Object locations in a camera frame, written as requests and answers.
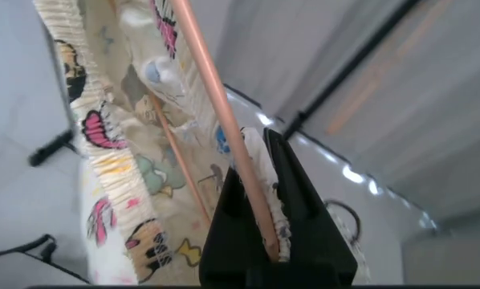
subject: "pink butterfly print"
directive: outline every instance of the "pink butterfly print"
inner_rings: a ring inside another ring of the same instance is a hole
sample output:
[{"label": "pink butterfly print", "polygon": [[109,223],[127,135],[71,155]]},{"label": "pink butterfly print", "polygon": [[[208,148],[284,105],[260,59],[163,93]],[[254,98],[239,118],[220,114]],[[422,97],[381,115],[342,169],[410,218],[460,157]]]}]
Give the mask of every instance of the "pink butterfly print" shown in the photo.
[{"label": "pink butterfly print", "polygon": [[102,197],[92,208],[87,220],[87,237],[94,238],[97,246],[102,246],[106,242],[106,227],[115,228],[117,218],[113,213],[112,205],[108,197]]},{"label": "pink butterfly print", "polygon": [[153,9],[154,13],[157,16],[157,28],[161,32],[161,36],[163,36],[163,40],[165,42],[165,47],[169,51],[170,57],[174,59],[176,56],[176,38],[177,32],[174,30],[176,26],[176,21],[170,19],[169,17],[161,17],[158,8],[154,4],[154,0],[151,1],[151,9]]},{"label": "pink butterfly print", "polygon": [[81,132],[91,144],[103,149],[124,149],[127,146],[126,140],[110,140],[106,135],[103,117],[96,110],[88,112],[87,117],[81,122]]}]

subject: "black pole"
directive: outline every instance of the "black pole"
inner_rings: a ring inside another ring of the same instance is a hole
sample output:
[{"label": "black pole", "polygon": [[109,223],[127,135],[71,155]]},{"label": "black pole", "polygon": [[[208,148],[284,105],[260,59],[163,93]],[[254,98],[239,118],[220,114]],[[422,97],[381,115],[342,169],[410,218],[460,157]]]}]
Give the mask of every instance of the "black pole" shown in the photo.
[{"label": "black pole", "polygon": [[421,0],[406,0],[392,15],[381,25],[378,31],[363,45],[363,47],[352,57],[352,59],[344,66],[338,75],[322,90],[320,95],[304,110],[298,112],[297,116],[290,122],[287,130],[283,133],[283,138],[288,140],[294,132],[296,132],[303,123],[327,100],[333,92],[355,71],[359,65],[374,51],[379,44],[392,32],[397,24],[415,7]]}]

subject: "white tile floor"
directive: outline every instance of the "white tile floor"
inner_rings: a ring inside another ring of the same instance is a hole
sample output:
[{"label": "white tile floor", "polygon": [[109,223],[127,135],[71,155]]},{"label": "white tile floor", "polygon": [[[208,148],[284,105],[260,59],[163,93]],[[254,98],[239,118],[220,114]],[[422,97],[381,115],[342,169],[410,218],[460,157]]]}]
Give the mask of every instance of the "white tile floor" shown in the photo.
[{"label": "white tile floor", "polygon": [[[39,168],[26,162],[68,122],[36,13],[29,2],[11,5],[0,1],[0,250],[53,234],[59,240],[55,262],[84,274],[78,157],[63,149]],[[231,103],[240,125],[261,132],[267,120],[257,117],[256,107],[235,98]],[[343,201],[360,215],[372,282],[402,283],[401,242],[432,226],[423,213],[388,191],[371,193],[369,180],[344,170],[345,163],[310,141],[294,137],[291,145],[321,197]],[[354,228],[347,214],[338,215]]]}]

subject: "black rod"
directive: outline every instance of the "black rod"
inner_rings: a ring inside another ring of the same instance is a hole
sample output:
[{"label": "black rod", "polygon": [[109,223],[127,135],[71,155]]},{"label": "black rod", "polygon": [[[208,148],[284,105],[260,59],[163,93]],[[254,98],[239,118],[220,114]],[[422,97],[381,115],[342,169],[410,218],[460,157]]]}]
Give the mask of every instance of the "black rod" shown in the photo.
[{"label": "black rod", "polygon": [[355,71],[359,65],[374,51],[379,44],[392,32],[397,24],[414,8],[421,0],[406,0],[399,8],[397,8],[386,22],[381,25],[378,31],[363,45],[363,47],[354,55],[354,57],[344,66],[338,75],[322,90],[317,98],[304,110],[298,112],[297,116],[288,125],[287,130],[283,133],[285,140],[296,132],[303,123],[310,118],[320,105],[332,96],[333,92]]}]

